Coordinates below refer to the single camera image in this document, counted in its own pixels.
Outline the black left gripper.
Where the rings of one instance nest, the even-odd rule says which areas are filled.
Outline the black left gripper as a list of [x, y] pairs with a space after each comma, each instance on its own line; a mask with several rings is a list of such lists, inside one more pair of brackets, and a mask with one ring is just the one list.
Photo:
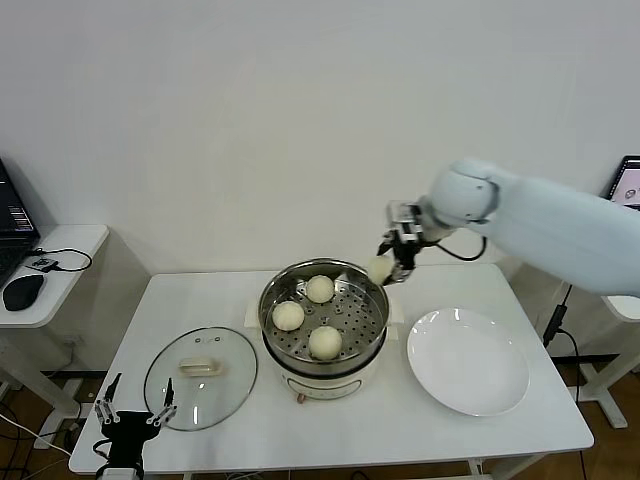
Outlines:
[[106, 388], [104, 395], [95, 401], [94, 410], [101, 426], [101, 433], [110, 444], [107, 465], [111, 468], [137, 468], [143, 466], [144, 444], [154, 439], [175, 415], [172, 379], [165, 388], [163, 407], [157, 414], [150, 412], [119, 411], [113, 409], [113, 399], [121, 378], [118, 373]]

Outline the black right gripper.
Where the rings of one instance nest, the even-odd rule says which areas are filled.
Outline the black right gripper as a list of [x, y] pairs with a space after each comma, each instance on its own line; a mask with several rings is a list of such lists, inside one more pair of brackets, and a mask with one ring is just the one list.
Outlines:
[[378, 256], [383, 256], [388, 252], [393, 252], [395, 262], [387, 276], [388, 284], [398, 284], [405, 282], [415, 269], [415, 257], [426, 246], [426, 241], [420, 236], [409, 235], [409, 239], [398, 231], [393, 232], [393, 239], [386, 238], [379, 245]]

